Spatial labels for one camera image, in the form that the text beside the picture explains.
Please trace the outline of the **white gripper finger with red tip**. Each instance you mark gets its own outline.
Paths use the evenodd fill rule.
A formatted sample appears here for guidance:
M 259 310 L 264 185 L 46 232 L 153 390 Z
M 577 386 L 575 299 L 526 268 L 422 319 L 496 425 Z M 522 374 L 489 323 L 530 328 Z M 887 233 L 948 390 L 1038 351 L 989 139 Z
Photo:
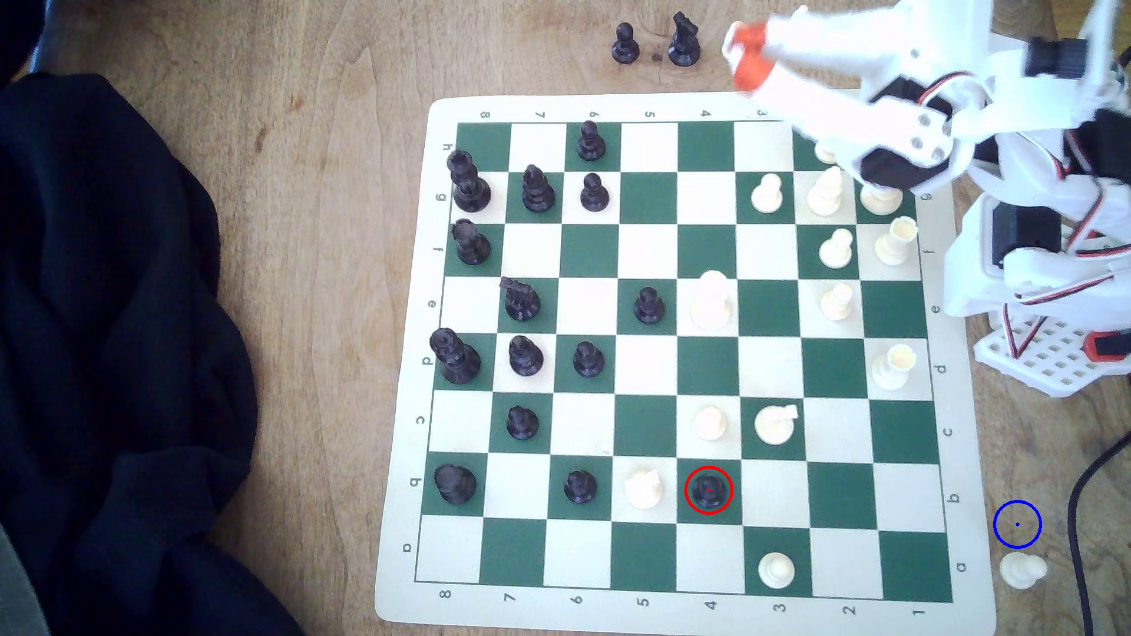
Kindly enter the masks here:
M 761 48 L 739 42 L 743 27 L 762 27 Z M 798 9 L 765 22 L 733 22 L 723 55 L 736 69 L 741 53 L 759 53 L 783 65 L 826 68 L 863 77 L 890 65 L 901 50 L 901 8 L 887 7 L 838 14 Z
M 871 109 L 864 103 L 759 54 L 733 57 L 733 84 L 758 110 L 782 118 L 813 140 L 847 139 L 871 123 Z

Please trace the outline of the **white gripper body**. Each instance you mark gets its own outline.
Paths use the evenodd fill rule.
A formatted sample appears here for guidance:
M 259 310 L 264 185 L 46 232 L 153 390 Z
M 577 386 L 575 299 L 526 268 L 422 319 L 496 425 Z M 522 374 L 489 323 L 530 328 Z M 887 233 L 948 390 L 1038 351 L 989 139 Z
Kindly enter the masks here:
M 977 69 L 968 55 L 898 53 L 858 77 L 871 123 L 830 141 L 838 160 L 863 182 L 915 194 L 955 180 L 981 141 L 960 129 L 982 108 Z

